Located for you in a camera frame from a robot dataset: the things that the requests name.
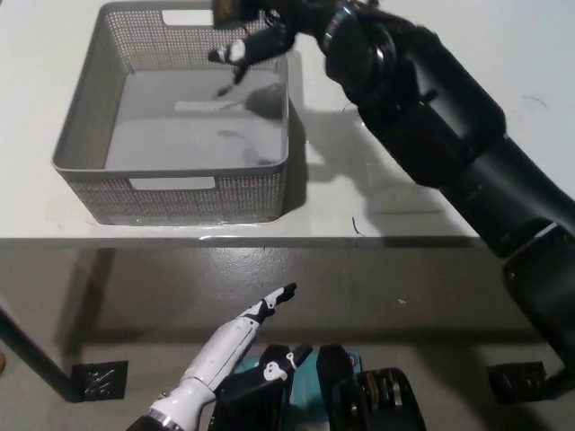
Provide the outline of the white and black left hand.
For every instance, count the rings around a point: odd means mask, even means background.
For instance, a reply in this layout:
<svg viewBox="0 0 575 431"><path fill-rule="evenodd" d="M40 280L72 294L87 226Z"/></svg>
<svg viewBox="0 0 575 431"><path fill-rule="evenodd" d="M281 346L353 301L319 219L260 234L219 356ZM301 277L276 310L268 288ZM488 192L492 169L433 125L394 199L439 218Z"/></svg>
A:
<svg viewBox="0 0 575 431"><path fill-rule="evenodd" d="M289 301L297 284L278 288L219 326L194 357L176 387L156 399L145 415L150 430L197 430L202 410L218 400L244 400L258 391L284 383L313 351L301 344L277 359L248 371L235 370L251 348L258 329Z"/></svg>

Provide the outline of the white and black right hand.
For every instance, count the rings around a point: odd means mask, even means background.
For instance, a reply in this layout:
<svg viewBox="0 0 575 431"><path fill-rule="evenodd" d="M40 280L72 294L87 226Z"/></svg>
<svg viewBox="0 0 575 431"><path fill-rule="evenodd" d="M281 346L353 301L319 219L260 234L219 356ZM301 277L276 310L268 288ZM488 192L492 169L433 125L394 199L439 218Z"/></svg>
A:
<svg viewBox="0 0 575 431"><path fill-rule="evenodd" d="M208 53L212 63L252 66L292 49L296 35L319 40L342 1L214 1L216 30L232 30L264 15L266 27Z"/></svg>

